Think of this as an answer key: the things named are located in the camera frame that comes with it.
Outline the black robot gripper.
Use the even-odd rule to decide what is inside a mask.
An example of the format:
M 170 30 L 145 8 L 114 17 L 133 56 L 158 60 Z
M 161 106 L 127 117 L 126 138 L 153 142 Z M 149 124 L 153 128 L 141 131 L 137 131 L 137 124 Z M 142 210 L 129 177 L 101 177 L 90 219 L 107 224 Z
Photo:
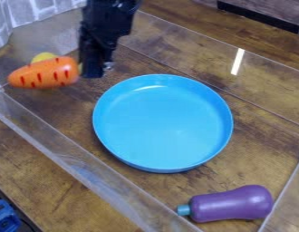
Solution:
M 111 67 L 118 39 L 130 34 L 141 0 L 86 0 L 79 27 L 83 78 L 101 78 Z

